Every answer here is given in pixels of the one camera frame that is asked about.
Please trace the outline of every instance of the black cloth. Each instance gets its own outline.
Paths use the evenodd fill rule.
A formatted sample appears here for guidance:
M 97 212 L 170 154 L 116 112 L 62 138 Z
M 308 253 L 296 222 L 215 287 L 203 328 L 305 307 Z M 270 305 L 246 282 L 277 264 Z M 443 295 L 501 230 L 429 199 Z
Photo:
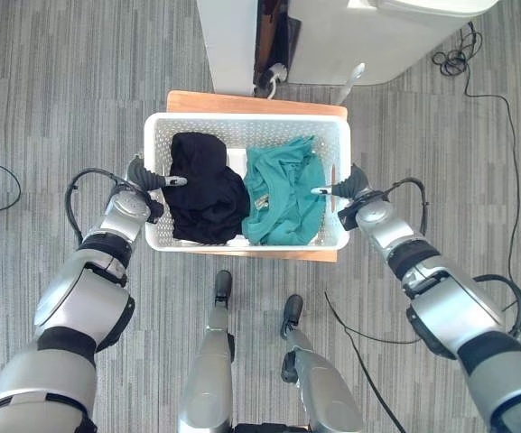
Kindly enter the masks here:
M 179 133 L 172 138 L 171 176 L 188 180 L 163 194 L 173 218 L 173 237 L 224 244 L 242 233 L 250 199 L 242 178 L 226 165 L 226 145 L 214 135 Z

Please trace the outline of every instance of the silver robot arm segment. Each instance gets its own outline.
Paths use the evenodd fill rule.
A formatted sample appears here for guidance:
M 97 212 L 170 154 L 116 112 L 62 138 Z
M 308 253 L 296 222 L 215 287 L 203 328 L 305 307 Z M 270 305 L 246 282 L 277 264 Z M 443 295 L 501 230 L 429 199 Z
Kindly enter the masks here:
M 104 216 L 43 293 L 35 339 L 0 373 L 0 432 L 96 431 L 94 356 L 117 342 L 134 312 L 124 287 L 134 242 L 154 220 L 146 191 L 136 177 L 116 186 Z
M 351 178 L 331 193 L 354 199 L 354 222 L 411 299 L 406 315 L 414 331 L 437 355 L 460 361 L 491 431 L 521 433 L 521 343 L 505 331 L 500 309 L 396 215 L 384 194 L 369 187 L 362 170 L 353 168 Z

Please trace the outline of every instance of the white laundry basket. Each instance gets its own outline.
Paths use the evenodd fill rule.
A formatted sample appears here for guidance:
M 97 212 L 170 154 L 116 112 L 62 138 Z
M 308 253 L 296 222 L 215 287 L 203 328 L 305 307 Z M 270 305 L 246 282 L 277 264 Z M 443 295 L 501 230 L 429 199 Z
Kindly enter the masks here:
M 156 113 L 145 121 L 145 167 L 158 174 L 168 174 L 172 165 L 172 137 L 187 132 L 216 135 L 228 149 L 228 166 L 242 178 L 246 174 L 246 148 L 280 146 L 295 137 L 310 135 L 317 137 L 313 150 L 321 158 L 327 185 L 344 180 L 350 174 L 349 125 L 330 115 Z M 151 194 L 165 203 L 161 191 Z M 224 245 L 174 239 L 173 220 L 167 206 L 157 224 L 146 224 L 145 238 L 154 250 L 167 252 L 339 250 L 349 241 L 349 234 L 336 215 L 346 204 L 345 199 L 327 198 L 319 233 L 308 245 L 251 245 L 240 235 Z

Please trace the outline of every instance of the white washing machine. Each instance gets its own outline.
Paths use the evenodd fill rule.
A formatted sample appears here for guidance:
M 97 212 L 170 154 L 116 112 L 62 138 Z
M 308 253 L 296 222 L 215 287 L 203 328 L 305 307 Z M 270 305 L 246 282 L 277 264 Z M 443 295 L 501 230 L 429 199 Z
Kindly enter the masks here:
M 396 78 L 498 0 L 290 0 L 301 21 L 288 82 L 358 85 Z

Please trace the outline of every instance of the green cloth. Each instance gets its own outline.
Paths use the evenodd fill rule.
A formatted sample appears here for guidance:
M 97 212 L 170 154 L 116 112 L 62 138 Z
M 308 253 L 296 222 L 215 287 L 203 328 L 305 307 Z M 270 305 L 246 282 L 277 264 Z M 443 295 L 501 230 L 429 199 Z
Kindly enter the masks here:
M 247 149 L 250 216 L 242 221 L 242 234 L 251 244 L 306 245 L 318 233 L 326 198 L 311 194 L 324 185 L 313 141 L 300 137 L 280 147 Z

